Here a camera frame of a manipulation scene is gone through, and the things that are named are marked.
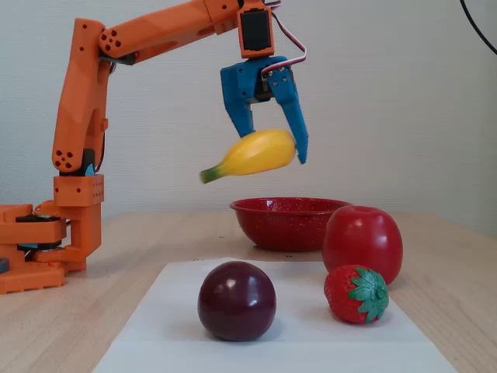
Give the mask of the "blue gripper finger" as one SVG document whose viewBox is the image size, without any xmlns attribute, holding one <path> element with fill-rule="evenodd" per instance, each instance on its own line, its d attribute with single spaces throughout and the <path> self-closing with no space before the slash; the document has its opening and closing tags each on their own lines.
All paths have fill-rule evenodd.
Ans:
<svg viewBox="0 0 497 373">
<path fill-rule="evenodd" d="M 225 102 L 224 106 L 240 138 L 255 131 L 249 103 Z"/>
<path fill-rule="evenodd" d="M 272 70 L 268 73 L 267 81 L 294 136 L 298 159 L 301 164 L 305 164 L 308 158 L 308 131 L 293 72 L 290 68 Z"/>
</svg>

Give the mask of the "blue gripper body with servo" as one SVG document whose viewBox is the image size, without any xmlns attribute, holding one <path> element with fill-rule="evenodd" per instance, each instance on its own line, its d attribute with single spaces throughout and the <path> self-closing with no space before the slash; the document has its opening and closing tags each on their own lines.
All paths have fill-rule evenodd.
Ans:
<svg viewBox="0 0 497 373">
<path fill-rule="evenodd" d="M 273 64 L 284 62 L 285 57 L 248 59 L 221 70 L 221 83 L 226 102 L 243 100 L 258 103 L 275 98 L 280 104 L 291 102 L 291 78 L 286 68 L 271 71 L 272 75 L 263 78 L 262 70 Z"/>
</svg>

